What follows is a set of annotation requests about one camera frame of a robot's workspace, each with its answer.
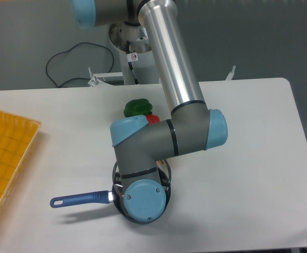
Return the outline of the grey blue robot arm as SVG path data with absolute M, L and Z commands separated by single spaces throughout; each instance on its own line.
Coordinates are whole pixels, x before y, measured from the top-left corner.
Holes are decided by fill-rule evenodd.
M 80 28 L 125 23 L 146 31 L 165 102 L 159 122 L 136 115 L 110 125 L 116 156 L 111 192 L 83 194 L 63 203 L 111 201 L 126 219 L 152 223 L 163 215 L 171 196 L 167 160 L 225 144 L 226 119 L 206 105 L 185 50 L 175 1 L 72 1 L 71 6 Z

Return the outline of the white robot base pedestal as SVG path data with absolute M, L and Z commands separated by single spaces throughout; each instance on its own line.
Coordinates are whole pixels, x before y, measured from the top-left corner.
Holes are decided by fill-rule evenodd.
M 90 74 L 89 86 L 112 81 L 123 81 L 125 85 L 160 83 L 159 73 L 151 50 L 146 29 L 126 23 L 111 24 L 111 45 L 118 51 L 121 72 L 115 74 Z

